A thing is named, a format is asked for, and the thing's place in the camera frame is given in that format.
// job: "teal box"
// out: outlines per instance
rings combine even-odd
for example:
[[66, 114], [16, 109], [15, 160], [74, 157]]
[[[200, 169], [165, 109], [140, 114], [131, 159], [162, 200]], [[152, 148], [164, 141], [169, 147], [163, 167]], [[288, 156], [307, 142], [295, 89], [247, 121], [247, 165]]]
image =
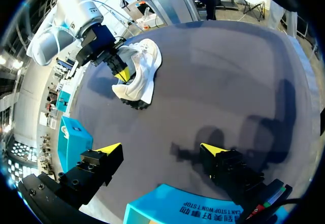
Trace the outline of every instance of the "teal box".
[[70, 94], [61, 90], [55, 104], [56, 108], [59, 111], [66, 112], [69, 99], [70, 99]]
[[[123, 224], [235, 223], [243, 209], [232, 201], [216, 200], [160, 185], [154, 191], [127, 204]], [[280, 207], [276, 223], [288, 213]]]
[[[69, 139], [65, 138], [61, 128], [67, 127]], [[57, 153], [61, 162], [63, 172], [75, 167], [80, 161], [80, 154], [92, 148], [93, 138], [81, 125], [72, 118], [63, 116], [59, 128]]]

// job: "screw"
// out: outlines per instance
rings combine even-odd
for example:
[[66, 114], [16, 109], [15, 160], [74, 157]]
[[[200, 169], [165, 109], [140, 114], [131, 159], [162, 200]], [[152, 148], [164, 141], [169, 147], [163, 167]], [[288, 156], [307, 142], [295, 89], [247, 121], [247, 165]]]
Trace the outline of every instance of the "screw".
[[30, 195], [30, 196], [34, 196], [34, 195], [36, 195], [36, 191], [35, 191], [34, 189], [31, 188], [31, 189], [29, 190], [29, 195]]
[[72, 180], [72, 185], [77, 186], [79, 184], [79, 181], [77, 179]]
[[39, 190], [43, 190], [44, 188], [45, 188], [45, 186], [44, 186], [44, 184], [40, 184], [39, 186], [38, 186], [38, 188], [39, 188]]

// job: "window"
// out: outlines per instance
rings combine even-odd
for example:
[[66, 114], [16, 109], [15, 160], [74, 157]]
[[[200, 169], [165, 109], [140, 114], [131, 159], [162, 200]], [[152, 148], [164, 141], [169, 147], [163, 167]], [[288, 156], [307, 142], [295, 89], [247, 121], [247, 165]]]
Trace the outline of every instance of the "window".
[[37, 175], [39, 174], [39, 170], [36, 169], [36, 168], [32, 168], [32, 169], [31, 169], [31, 173], [32, 173], [32, 174], [35, 174], [35, 176], [37, 176]]

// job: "white sneaker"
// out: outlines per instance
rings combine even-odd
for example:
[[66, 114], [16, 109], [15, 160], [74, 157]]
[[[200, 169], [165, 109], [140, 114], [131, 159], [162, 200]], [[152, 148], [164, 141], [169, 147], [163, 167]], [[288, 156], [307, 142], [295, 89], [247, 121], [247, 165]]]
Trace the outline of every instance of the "white sneaker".
[[134, 80], [126, 84], [119, 80], [118, 84], [112, 85], [112, 90], [120, 99], [128, 101], [142, 100], [147, 104], [151, 104], [154, 89], [153, 78], [161, 66], [161, 53], [158, 46], [152, 40], [144, 39], [136, 44], [122, 46], [120, 49], [124, 53], [132, 54], [131, 59], [136, 76]]

